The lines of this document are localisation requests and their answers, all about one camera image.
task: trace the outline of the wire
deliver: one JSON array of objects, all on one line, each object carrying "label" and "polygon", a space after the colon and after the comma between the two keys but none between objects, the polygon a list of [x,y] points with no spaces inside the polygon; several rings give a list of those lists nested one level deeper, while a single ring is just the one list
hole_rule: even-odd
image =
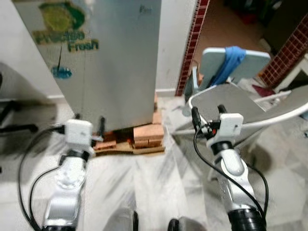
[{"label": "wire", "polygon": [[203,160],[208,166],[210,166],[211,168],[213,168],[216,172],[218,172],[219,174],[221,174],[222,176],[224,176],[225,178],[227,178],[228,180],[230,180],[233,184],[235,184],[237,187],[239,187],[254,203],[255,205],[257,206],[258,210],[259,210],[259,213],[261,215],[261,217],[263,218],[264,220],[264,224],[266,225],[266,219],[265,219],[265,216],[264,216],[264,212],[262,210],[262,207],[260,206],[259,202],[246,190],[244,189],[239,183],[237,183],[234,179],[232,179],[231,177],[229,177],[228,175],[226,175],[223,171],[221,171],[220,169],[218,169],[217,167],[215,167],[214,165],[212,165],[207,159],[205,159],[199,149],[198,149],[198,146],[197,146],[197,135],[198,133],[201,131],[201,129],[205,127],[205,125],[203,125],[202,127],[200,127],[194,137],[193,137],[193,146],[194,146],[194,149],[196,151],[196,153],[198,154],[198,156],[201,158],[201,160]]},{"label": "wire", "polygon": [[265,176],[262,174],[262,172],[258,169],[256,169],[255,167],[251,166],[250,164],[246,163],[247,166],[249,168],[251,168],[252,170],[254,170],[255,172],[257,172],[257,174],[259,174],[259,176],[262,178],[263,182],[264,182],[264,187],[265,187],[265,201],[264,201],[264,216],[266,216],[266,212],[268,210],[268,205],[269,205],[269,185],[267,180],[265,179]]},{"label": "wire", "polygon": [[33,197],[33,192],[34,192],[35,185],[43,176],[47,175],[50,172],[53,172],[53,171],[57,170],[58,168],[59,167],[55,167],[55,168],[52,168],[52,169],[50,169],[48,171],[43,172],[42,174],[39,175],[39,177],[36,178],[36,180],[34,181],[34,183],[31,186],[30,197],[29,197],[29,211],[30,211],[30,218],[35,223],[37,223],[37,222],[36,222],[36,220],[34,218],[34,214],[33,214],[33,210],[32,210],[32,197]]},{"label": "wire", "polygon": [[26,220],[28,221],[28,223],[31,225],[31,227],[35,230],[35,231],[41,231],[39,225],[33,221],[30,216],[28,215],[25,206],[24,206],[24,202],[23,202],[23,195],[22,195],[22,190],[21,190],[21,172],[22,172],[22,168],[23,168],[23,164],[24,161],[27,157],[27,155],[29,154],[30,150],[44,137],[44,135],[49,134],[52,131],[55,131],[59,129],[58,127],[52,127],[52,128],[48,128],[45,130],[42,130],[41,132],[39,132],[30,142],[30,144],[27,146],[24,155],[20,161],[20,164],[18,166],[18,173],[17,173],[17,184],[18,184],[18,201],[19,201],[19,205],[20,208],[22,210],[22,213],[24,215],[24,217],[26,218]]}]

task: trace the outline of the chair backrest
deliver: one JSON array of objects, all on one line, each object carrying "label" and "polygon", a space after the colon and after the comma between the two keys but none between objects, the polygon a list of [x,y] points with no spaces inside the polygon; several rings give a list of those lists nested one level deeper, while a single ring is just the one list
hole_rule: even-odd
[{"label": "chair backrest", "polygon": [[[207,88],[211,78],[217,73],[225,61],[226,50],[224,48],[206,48],[203,51],[200,73],[204,75],[199,90]],[[266,52],[246,50],[246,56],[242,63],[231,73],[233,82],[238,83],[242,78],[255,77],[270,61],[270,55]]]},{"label": "chair backrest", "polygon": [[265,127],[308,111],[308,85],[296,88],[277,106],[246,120],[245,128]]}]

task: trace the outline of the floor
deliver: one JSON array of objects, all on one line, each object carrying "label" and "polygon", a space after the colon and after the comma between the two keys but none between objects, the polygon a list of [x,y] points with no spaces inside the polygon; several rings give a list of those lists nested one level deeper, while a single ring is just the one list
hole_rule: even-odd
[{"label": "floor", "polygon": [[200,63],[202,52],[208,47],[239,46],[254,51],[265,51],[259,44],[264,27],[260,23],[244,24],[223,0],[212,0],[201,29],[194,60]]},{"label": "floor", "polygon": [[[209,231],[229,231],[230,224],[220,201],[217,183],[206,180],[208,167],[196,157],[192,137],[172,137],[176,121],[171,113],[181,113],[182,98],[159,98],[165,126],[165,154],[109,155],[89,161],[84,204],[78,230],[103,230],[110,215],[120,207],[135,209],[139,230],[166,231],[171,218],[192,218]],[[30,106],[13,114],[8,123],[35,122],[40,128],[63,123],[73,116],[65,103]],[[263,131],[252,155],[256,166],[269,182],[269,231],[308,231],[308,139],[303,132],[308,122],[296,117]],[[2,230],[31,230],[19,208],[16,172],[20,154],[31,134],[16,133],[0,137],[0,227]],[[200,147],[208,158],[212,154]],[[23,193],[42,171],[57,166],[66,147],[62,135],[53,134],[34,148],[23,171]],[[264,202],[262,180],[253,172],[250,181],[257,199]],[[34,213],[42,221],[52,194],[53,175],[38,184],[34,194]]]}]

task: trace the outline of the white wall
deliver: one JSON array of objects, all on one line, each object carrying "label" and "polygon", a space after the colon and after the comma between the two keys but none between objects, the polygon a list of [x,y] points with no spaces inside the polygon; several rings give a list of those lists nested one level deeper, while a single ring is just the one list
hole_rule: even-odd
[{"label": "white wall", "polygon": [[[174,95],[196,0],[162,0],[156,89]],[[11,0],[0,0],[0,99],[62,93]]]}]

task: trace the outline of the blue cloth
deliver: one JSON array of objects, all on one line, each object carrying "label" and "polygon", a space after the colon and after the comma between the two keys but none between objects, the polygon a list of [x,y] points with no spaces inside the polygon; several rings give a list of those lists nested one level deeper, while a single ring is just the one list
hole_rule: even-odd
[{"label": "blue cloth", "polygon": [[239,47],[226,47],[226,57],[225,62],[218,70],[216,76],[214,77],[211,86],[222,84],[226,82],[230,74],[237,68],[239,64],[244,60],[246,56],[246,50]]}]

